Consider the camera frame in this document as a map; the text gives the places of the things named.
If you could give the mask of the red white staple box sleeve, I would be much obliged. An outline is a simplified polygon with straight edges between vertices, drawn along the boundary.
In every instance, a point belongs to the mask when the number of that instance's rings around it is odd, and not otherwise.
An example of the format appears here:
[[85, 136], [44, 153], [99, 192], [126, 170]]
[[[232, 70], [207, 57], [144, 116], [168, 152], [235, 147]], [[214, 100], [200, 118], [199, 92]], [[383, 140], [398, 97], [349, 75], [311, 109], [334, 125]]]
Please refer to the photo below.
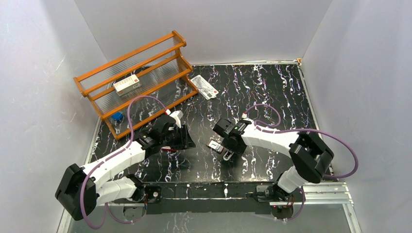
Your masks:
[[177, 151], [177, 150], [172, 149], [170, 147], [162, 147], [161, 149], [164, 150], [164, 151], [169, 151], [169, 152], [176, 152]]

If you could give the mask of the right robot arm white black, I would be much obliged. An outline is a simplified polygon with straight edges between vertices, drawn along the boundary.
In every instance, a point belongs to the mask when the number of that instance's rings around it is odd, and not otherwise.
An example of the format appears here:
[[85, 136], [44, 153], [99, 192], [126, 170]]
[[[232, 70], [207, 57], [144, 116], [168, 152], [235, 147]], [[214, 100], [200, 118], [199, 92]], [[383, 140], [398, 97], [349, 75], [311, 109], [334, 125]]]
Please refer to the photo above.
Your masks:
[[320, 183], [334, 153], [313, 129], [277, 130], [262, 127], [250, 119], [232, 123], [220, 119], [213, 131], [223, 140], [221, 145], [234, 154], [243, 154], [247, 147], [261, 147], [291, 158], [293, 165], [272, 185], [258, 185], [247, 194], [259, 202], [286, 201], [306, 183]]

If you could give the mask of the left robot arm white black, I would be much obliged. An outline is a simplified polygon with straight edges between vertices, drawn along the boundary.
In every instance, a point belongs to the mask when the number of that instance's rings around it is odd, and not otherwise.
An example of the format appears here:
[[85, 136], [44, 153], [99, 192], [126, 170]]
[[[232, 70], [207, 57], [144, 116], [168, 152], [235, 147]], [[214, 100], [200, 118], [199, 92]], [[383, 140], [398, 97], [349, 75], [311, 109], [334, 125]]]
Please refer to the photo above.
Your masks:
[[164, 147], [171, 150], [194, 148], [196, 145], [187, 126], [181, 123], [182, 116], [182, 111], [161, 115], [152, 126], [135, 133], [131, 142], [111, 154], [83, 166], [70, 165], [56, 190], [56, 199], [76, 221], [89, 215], [96, 206], [110, 201], [143, 200], [145, 189], [137, 177], [113, 178], [128, 167], [160, 153]]

